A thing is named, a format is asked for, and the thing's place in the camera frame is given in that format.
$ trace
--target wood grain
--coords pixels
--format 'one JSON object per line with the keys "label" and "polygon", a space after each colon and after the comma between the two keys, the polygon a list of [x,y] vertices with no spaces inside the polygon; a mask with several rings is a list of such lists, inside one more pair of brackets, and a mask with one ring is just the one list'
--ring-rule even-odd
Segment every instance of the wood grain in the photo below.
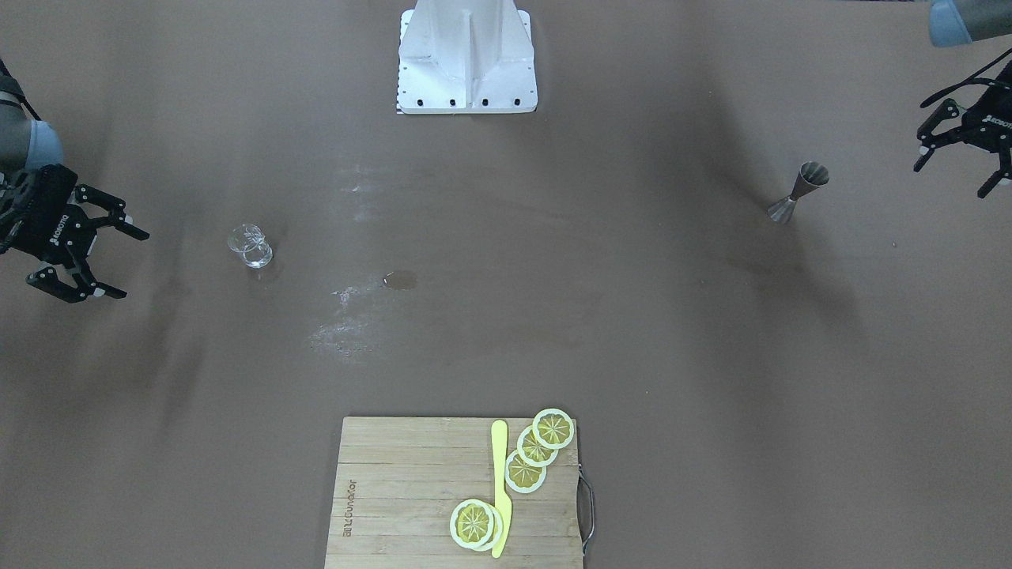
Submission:
{"label": "wood grain", "polygon": [[[583,567],[575,440],[538,490],[510,491],[513,521],[501,558],[462,549],[449,537],[449,516],[461,500],[493,501],[494,420],[346,417],[325,568]],[[510,451],[531,420],[506,419]]]}

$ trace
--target knife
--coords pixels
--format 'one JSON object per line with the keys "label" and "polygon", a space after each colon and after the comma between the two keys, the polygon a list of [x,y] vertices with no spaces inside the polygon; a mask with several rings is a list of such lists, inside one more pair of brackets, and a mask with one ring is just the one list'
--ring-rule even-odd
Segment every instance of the knife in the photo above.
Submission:
{"label": "knife", "polygon": [[503,534],[492,548],[492,557],[499,559],[506,547],[506,536],[509,535],[509,521],[513,517],[513,501],[506,494],[506,444],[509,439],[509,426],[502,419],[492,423],[492,486],[496,493],[496,509],[503,516]]}

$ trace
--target jigger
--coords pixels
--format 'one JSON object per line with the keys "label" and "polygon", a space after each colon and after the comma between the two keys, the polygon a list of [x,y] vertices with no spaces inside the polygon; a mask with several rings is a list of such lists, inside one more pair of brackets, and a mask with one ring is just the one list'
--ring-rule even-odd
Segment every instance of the jigger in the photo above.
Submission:
{"label": "jigger", "polygon": [[797,178],[794,180],[794,189],[790,195],[773,204],[766,210],[769,218],[778,224],[785,224],[790,221],[790,216],[794,213],[794,206],[804,195],[812,193],[816,189],[829,182],[829,170],[826,166],[818,162],[806,162],[797,170]]}

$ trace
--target metal handle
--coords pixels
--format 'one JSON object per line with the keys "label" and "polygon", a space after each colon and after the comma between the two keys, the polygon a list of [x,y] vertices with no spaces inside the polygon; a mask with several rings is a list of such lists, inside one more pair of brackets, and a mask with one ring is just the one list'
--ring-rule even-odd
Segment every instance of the metal handle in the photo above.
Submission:
{"label": "metal handle", "polygon": [[587,546],[590,545],[590,540],[594,537],[594,529],[597,525],[597,514],[594,512],[594,488],[587,481],[587,476],[583,473],[583,465],[578,464],[576,466],[577,474],[580,479],[577,481],[577,524],[580,520],[580,485],[587,488],[587,503],[590,507],[590,530],[587,532],[587,537],[583,536],[583,527],[580,527],[580,539],[583,541],[583,554],[587,555]]}

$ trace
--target stack of citrus slices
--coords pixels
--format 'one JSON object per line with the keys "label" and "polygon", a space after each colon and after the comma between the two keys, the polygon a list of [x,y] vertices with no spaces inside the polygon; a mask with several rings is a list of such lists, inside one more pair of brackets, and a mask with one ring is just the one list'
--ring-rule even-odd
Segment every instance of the stack of citrus slices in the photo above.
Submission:
{"label": "stack of citrus slices", "polygon": [[[544,409],[535,415],[534,421],[520,431],[516,451],[506,458],[506,485],[520,494],[540,488],[549,465],[575,435],[576,425],[565,411]],[[449,529],[456,545],[474,551],[489,551],[499,541],[503,519],[495,506],[470,499],[453,509]]]}

